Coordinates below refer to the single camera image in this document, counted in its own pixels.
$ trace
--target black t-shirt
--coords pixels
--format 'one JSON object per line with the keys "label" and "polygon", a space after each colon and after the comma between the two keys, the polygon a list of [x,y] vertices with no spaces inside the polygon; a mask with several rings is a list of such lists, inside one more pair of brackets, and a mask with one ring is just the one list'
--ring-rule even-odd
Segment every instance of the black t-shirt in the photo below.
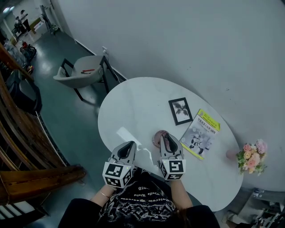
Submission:
{"label": "black t-shirt", "polygon": [[[116,191],[104,207],[73,199],[59,227],[181,227],[183,222],[174,212],[175,205],[154,182],[140,180]],[[188,208],[186,215],[192,228],[219,227],[208,206]]]}

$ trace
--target white oval table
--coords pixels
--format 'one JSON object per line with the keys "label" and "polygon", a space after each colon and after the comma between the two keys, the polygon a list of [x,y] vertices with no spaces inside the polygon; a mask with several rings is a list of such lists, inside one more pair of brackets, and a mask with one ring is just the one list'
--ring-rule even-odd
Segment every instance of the white oval table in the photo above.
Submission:
{"label": "white oval table", "polygon": [[241,187],[243,175],[239,174],[237,162],[226,158],[227,150],[238,151],[239,147],[223,118],[193,92],[159,78],[127,80],[104,99],[98,117],[99,133],[110,151],[123,142],[135,141],[138,149],[134,165],[162,177],[157,163],[159,149],[152,144],[152,137],[157,131],[166,130],[181,139],[190,122],[176,126],[168,101],[184,97],[193,118],[203,109],[220,123],[221,130],[205,160],[183,150],[187,168],[182,182],[200,203],[219,211],[234,199]]}

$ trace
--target black picture frame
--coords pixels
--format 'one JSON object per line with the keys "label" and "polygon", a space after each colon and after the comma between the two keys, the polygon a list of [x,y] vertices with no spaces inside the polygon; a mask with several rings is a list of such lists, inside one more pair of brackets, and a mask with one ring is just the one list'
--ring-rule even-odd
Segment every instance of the black picture frame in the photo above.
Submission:
{"label": "black picture frame", "polygon": [[[175,110],[174,110],[174,107],[173,107],[173,103],[179,102],[179,101],[184,101],[185,107],[186,107],[188,115],[189,115],[189,119],[184,120],[184,121],[180,121],[180,122],[177,120],[176,113],[175,113]],[[180,125],[180,124],[184,124],[184,123],[193,121],[193,118],[192,118],[192,115],[191,115],[188,103],[186,101],[186,98],[179,98],[179,99],[171,100],[171,101],[168,101],[168,103],[169,103],[169,106],[170,106],[170,110],[171,110],[171,113],[172,113],[175,125]]]}

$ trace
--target magazine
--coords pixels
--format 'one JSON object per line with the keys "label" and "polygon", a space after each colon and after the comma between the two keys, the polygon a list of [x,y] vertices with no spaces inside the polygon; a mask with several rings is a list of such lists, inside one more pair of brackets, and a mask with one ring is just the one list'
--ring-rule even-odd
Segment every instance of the magazine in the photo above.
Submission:
{"label": "magazine", "polygon": [[219,131],[220,124],[200,109],[180,142],[186,150],[204,160]]}

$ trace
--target picture frame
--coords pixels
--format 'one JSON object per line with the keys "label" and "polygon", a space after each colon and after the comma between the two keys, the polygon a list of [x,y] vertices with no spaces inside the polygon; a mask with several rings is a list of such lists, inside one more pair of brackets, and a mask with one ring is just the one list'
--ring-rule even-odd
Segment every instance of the picture frame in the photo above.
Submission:
{"label": "picture frame", "polygon": [[175,125],[193,121],[186,98],[168,101]]}

